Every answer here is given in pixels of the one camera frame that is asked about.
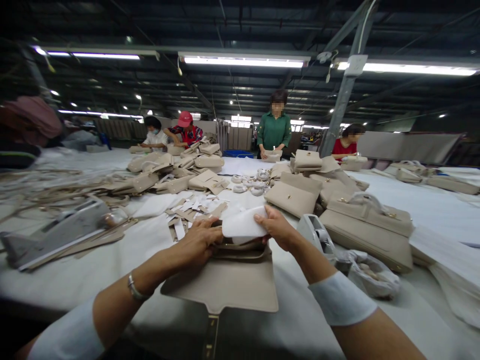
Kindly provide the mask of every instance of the electrical box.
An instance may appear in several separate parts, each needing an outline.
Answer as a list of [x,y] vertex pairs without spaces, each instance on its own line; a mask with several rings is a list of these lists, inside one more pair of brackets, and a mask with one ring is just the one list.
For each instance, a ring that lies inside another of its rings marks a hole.
[[345,76],[358,77],[362,75],[364,66],[367,63],[368,55],[352,55],[348,58],[348,67],[345,69]]

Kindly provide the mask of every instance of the black hair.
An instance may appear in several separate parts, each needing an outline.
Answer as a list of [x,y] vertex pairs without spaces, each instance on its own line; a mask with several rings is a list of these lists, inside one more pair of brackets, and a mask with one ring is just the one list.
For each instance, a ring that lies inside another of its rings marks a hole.
[[148,128],[149,126],[154,127],[155,129],[161,130],[162,123],[155,116],[147,116],[143,118],[143,123]]
[[343,132],[341,133],[342,138],[348,137],[350,134],[355,135],[355,134],[365,134],[365,126],[363,126],[361,123],[354,122],[351,124],[349,127],[347,127]]
[[272,106],[273,103],[283,103],[283,105],[285,105],[287,103],[288,97],[289,93],[285,90],[275,90],[275,92],[270,96],[270,106]]

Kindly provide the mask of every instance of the ceiling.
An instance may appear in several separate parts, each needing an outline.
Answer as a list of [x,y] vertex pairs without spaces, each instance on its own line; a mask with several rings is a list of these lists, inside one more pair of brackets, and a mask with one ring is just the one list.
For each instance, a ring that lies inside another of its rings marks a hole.
[[[316,55],[361,4],[353,0],[163,0],[11,1],[0,38],[2,99],[38,92],[24,46],[61,109],[103,109],[139,114],[142,109],[175,117],[188,110],[211,119],[259,118],[272,92],[289,91],[287,113],[309,124],[328,124],[343,71]],[[347,58],[351,31],[335,47]],[[32,45],[154,49],[141,60],[49,57],[55,72]],[[276,52],[312,56],[307,67],[192,65],[178,50],[203,48],[239,54]],[[455,60],[480,64],[478,1],[380,1],[364,51],[369,57]],[[453,77],[364,72],[356,81],[343,122],[375,123],[410,112],[480,108],[479,76]]]

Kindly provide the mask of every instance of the green shirt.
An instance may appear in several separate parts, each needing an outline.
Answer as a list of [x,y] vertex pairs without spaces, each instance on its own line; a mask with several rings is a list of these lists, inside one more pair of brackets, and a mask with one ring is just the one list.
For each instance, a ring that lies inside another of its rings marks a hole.
[[263,144],[265,150],[273,150],[274,147],[278,148],[280,144],[287,147],[291,138],[290,116],[283,113],[282,116],[275,119],[271,111],[263,114],[257,133],[258,145]]

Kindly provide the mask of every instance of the hand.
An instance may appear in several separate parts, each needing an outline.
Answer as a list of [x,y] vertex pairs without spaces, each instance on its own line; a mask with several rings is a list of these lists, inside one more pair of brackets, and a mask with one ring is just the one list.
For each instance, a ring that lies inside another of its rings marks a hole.
[[265,210],[268,218],[256,214],[254,216],[255,222],[264,227],[283,250],[291,252],[292,245],[300,234],[289,224],[280,211],[268,205],[265,205]]
[[190,266],[202,266],[212,256],[212,245],[220,244],[224,238],[221,227],[211,227],[218,219],[195,221],[182,240],[165,250],[174,273]]

